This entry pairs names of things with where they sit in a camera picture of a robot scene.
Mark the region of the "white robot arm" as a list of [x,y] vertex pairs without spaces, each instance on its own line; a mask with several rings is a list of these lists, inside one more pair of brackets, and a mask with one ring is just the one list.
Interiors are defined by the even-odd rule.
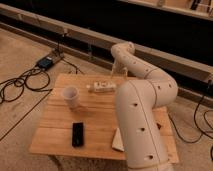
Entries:
[[161,68],[135,57],[134,52],[132,42],[118,43],[111,48],[115,62],[137,77],[121,84],[115,96],[128,170],[174,171],[153,109],[175,100],[177,83]]

